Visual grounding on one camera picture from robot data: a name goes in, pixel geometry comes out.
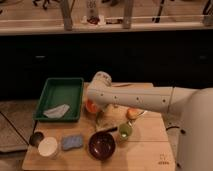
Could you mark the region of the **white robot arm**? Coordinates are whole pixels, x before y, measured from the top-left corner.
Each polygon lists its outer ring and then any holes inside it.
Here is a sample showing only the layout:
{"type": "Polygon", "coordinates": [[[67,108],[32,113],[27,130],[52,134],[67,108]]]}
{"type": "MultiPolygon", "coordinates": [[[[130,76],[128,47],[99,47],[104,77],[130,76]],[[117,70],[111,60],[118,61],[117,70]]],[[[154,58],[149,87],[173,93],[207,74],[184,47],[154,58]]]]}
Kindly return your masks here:
{"type": "Polygon", "coordinates": [[[175,171],[213,171],[213,88],[114,87],[111,76],[99,71],[86,93],[100,108],[116,104],[180,114],[175,171]]]}

